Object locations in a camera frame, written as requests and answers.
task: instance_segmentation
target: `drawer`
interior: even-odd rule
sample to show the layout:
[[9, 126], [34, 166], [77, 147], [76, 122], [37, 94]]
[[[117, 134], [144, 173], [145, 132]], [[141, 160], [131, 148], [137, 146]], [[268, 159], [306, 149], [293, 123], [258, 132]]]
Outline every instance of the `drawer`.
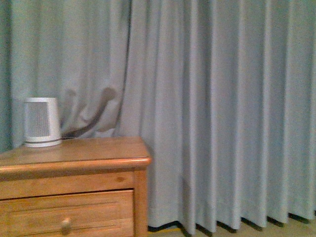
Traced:
[[131, 189], [133, 185], [130, 171], [10, 180], [0, 182], [0, 199]]
[[11, 203], [10, 236], [133, 236], [133, 191], [35, 197]]

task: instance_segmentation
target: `dresser leg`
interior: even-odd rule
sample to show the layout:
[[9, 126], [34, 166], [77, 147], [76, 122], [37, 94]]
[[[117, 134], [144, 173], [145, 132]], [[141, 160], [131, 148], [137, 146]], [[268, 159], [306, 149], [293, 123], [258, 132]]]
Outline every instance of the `dresser leg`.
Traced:
[[135, 237], [147, 237], [147, 177], [145, 169], [134, 171], [134, 182]]

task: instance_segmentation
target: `dresser top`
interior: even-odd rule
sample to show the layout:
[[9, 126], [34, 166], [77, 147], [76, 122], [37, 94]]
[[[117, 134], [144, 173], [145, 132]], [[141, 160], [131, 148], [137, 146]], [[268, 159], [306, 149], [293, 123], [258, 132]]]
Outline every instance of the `dresser top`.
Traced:
[[140, 137], [64, 140], [44, 148], [21, 146], [0, 154], [0, 175], [147, 166], [150, 155]]

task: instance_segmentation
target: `curtain fold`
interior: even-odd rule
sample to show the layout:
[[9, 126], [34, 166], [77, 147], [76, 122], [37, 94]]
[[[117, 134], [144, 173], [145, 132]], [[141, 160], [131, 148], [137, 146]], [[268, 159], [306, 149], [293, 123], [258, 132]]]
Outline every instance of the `curtain fold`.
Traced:
[[130, 2], [12, 1], [12, 137], [26, 97], [57, 97], [64, 136], [112, 136], [122, 101]]
[[0, 153], [11, 145], [10, 100], [10, 11], [9, 2], [0, 2]]
[[4, 7], [0, 132], [11, 110], [14, 146], [25, 98], [57, 97], [63, 136], [144, 139], [152, 227], [179, 221], [193, 235], [218, 221], [239, 229], [241, 217], [260, 227], [315, 217], [315, 1]]
[[314, 218], [315, 7], [133, 1], [119, 134], [153, 152], [151, 226]]

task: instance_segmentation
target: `floor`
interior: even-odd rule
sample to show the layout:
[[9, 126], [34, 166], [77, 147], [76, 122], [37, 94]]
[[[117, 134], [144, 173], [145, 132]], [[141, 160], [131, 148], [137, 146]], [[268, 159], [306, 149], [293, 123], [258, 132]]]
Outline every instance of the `floor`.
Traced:
[[[149, 237], [187, 237], [179, 228], [161, 230], [155, 233], [149, 232]], [[304, 224], [300, 221], [289, 219], [283, 227], [279, 227], [268, 222], [263, 231], [257, 231], [251, 226], [242, 223], [241, 228], [236, 233], [230, 233], [222, 227], [217, 227], [213, 234], [204, 234], [197, 230], [195, 237], [316, 237], [316, 220]]]

